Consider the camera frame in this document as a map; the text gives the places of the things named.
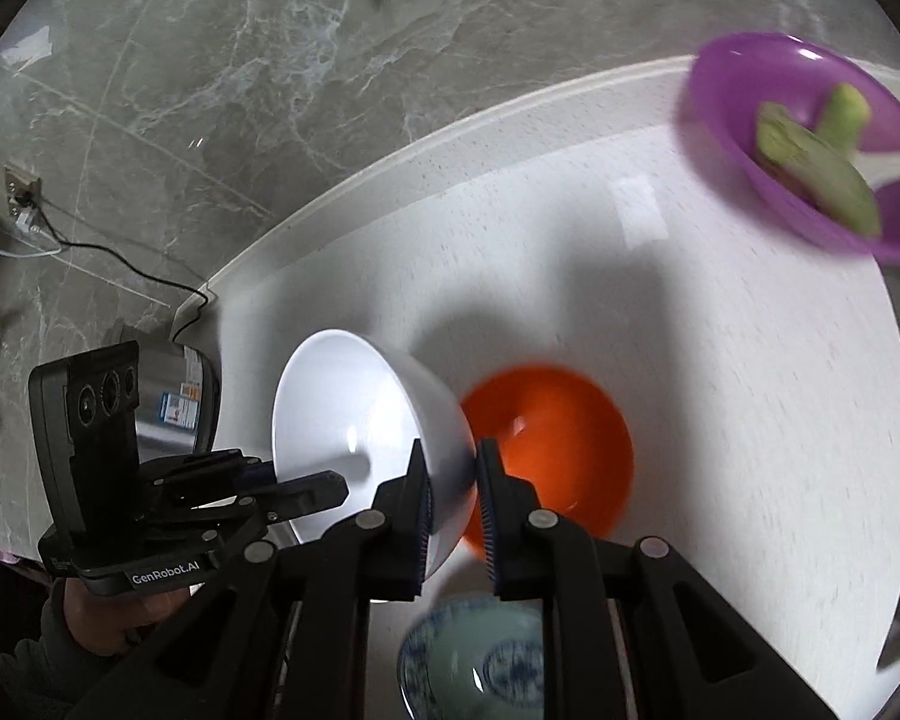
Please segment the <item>left hand dark sleeve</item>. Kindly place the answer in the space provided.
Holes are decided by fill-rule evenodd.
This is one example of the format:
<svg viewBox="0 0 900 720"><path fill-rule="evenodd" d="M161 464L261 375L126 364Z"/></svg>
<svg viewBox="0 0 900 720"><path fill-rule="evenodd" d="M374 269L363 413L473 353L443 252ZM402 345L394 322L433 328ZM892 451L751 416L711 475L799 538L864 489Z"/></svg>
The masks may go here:
<svg viewBox="0 0 900 720"><path fill-rule="evenodd" d="M188 589L148 596L97 596L79 578L68 578L64 583L64 621L87 652L116 655L128 650L131 632L162 624L188 598Z"/></svg>

